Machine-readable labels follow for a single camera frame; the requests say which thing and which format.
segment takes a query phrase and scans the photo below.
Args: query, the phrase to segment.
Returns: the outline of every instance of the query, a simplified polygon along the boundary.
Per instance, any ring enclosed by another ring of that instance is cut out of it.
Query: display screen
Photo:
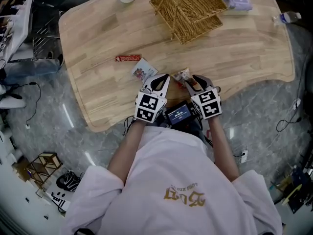
[[[178,109],[168,114],[168,118],[171,121],[172,125],[190,116],[191,116],[191,113],[188,110],[187,105],[180,106]]]

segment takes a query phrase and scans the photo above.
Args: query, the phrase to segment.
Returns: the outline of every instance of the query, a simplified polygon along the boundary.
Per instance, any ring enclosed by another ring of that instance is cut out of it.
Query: wicker basket
[[[161,0],[151,0],[150,4],[156,10],[160,2]],[[159,9],[159,14],[171,29],[173,27],[175,9],[176,6],[173,0],[164,0]],[[182,11],[178,10],[175,25],[174,35],[179,39],[180,43],[184,45],[223,24],[217,16],[207,16],[201,21],[190,24],[183,16]]]
[[[179,0],[178,5],[189,24],[196,24],[227,9],[223,0]]]

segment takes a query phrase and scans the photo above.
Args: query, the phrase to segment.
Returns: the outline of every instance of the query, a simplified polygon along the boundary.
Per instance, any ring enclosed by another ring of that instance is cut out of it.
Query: candy bar
[[[116,62],[122,62],[122,61],[139,61],[140,55],[128,55],[128,56],[116,56],[115,61]]]

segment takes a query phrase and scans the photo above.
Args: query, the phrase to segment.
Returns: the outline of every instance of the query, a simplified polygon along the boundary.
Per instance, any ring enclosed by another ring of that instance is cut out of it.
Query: wooden table
[[[59,21],[67,71],[78,104],[90,129],[104,131],[134,114],[142,83],[131,75],[136,62],[115,62],[121,54],[141,54],[160,73],[188,67],[220,86],[226,99],[257,81],[294,79],[289,36],[274,27],[280,10],[275,0],[251,0],[249,12],[227,11],[223,26],[181,45],[149,0],[123,4],[91,0],[70,9]],[[169,105],[188,98],[172,80]]]

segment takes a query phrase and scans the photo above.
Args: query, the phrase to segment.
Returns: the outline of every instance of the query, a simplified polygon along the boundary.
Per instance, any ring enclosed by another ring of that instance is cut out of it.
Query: gold print on shirt
[[[204,206],[205,199],[200,199],[200,196],[203,195],[204,193],[197,193],[196,191],[193,191],[188,198],[189,202],[191,202],[189,206]]]
[[[189,197],[187,197],[187,195],[178,192],[178,191],[188,191],[194,188],[195,186],[198,186],[198,184],[194,183],[185,188],[175,188],[174,186],[167,188],[164,199],[169,199],[169,200],[181,199],[183,204],[185,205],[188,204],[190,207],[204,206],[205,199],[201,198],[202,196],[204,196],[204,193],[198,193],[196,191],[192,191]]]
[[[171,188],[167,188],[164,199],[178,200],[179,197],[176,195],[176,191],[171,190]]]

